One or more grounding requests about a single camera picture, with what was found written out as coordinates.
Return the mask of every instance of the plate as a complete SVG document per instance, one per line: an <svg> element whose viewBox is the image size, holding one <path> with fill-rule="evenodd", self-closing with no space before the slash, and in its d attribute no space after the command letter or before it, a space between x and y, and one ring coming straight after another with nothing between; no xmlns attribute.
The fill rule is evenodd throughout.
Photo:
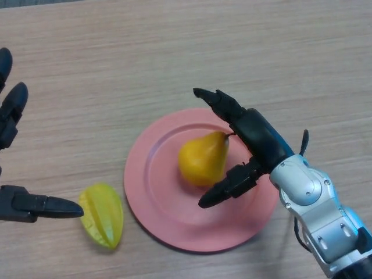
<svg viewBox="0 0 372 279"><path fill-rule="evenodd" d="M190 252L221 252L259 233L275 209L278 191L262 176L257 186L237 199L208 209L198 206L203 191L180 175L177 156L188 140L213 131L230 133L210 109L171 113L150 125L128 154L124 190L137 222L162 243ZM252 156L232 136L226 170Z"/></svg>

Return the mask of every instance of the cable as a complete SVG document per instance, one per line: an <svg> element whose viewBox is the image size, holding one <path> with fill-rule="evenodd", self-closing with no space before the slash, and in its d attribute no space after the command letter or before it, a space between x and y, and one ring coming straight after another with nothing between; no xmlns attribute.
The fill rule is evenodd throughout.
<svg viewBox="0 0 372 279"><path fill-rule="evenodd" d="M295 231L295 235L296 235L296 238L297 238L298 243L300 243L301 246L302 246L305 250L307 250L308 252L311 253L309 247L307 247L307 245L306 245L305 243L303 243L303 241L302 241L302 239L301 239L301 237L300 237L300 235L299 235L298 220L297 220L296 217L295 217L294 231Z"/></svg>

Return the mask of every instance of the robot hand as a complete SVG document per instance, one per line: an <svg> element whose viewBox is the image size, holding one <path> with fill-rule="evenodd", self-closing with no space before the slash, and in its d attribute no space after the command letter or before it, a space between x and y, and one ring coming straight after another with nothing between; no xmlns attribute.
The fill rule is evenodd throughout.
<svg viewBox="0 0 372 279"><path fill-rule="evenodd" d="M13 58L7 48L0 49L0 93L12 69ZM28 90L18 83L0 106L0 150L10 147L18 133L17 124L26 106ZM0 187L0 220L34 223L38 217L76 218L84 215L76 203L53 196L29 194L24 187Z"/></svg>
<svg viewBox="0 0 372 279"><path fill-rule="evenodd" d="M229 170L208 190L199 206L209 208L244 194L268 174L280 201L295 218L295 234L328 278L372 279L372 236L359 216L338 199L330 177L303 157L309 141L303 134L295 154L270 123L255 109L242 108L227 94L194 88L215 114L226 121L252 154L250 161ZM298 232L302 225L305 243Z"/></svg>

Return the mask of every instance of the table surface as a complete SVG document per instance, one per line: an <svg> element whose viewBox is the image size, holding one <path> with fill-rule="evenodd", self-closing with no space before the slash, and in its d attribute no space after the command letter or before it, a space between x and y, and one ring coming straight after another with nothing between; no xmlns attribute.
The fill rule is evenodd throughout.
<svg viewBox="0 0 372 279"><path fill-rule="evenodd" d="M206 107L193 87L221 89L260 110L333 179L340 199L372 226L370 0L82 1L0 10L13 52L6 90L30 97L2 184L77 200L106 181L124 200L135 139L161 116ZM1 278L325 278L278 205L254 240L195 256L161 246L128 212L108 255L80 221L1 223Z"/></svg>

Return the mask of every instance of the yellow pear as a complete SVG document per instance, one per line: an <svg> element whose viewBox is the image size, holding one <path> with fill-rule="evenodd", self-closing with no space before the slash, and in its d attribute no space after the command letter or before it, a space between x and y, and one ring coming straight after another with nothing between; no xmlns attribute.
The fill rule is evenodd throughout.
<svg viewBox="0 0 372 279"><path fill-rule="evenodd" d="M186 142L178 154L178 167L185 180L210 187L224 178L228 136L216 131Z"/></svg>

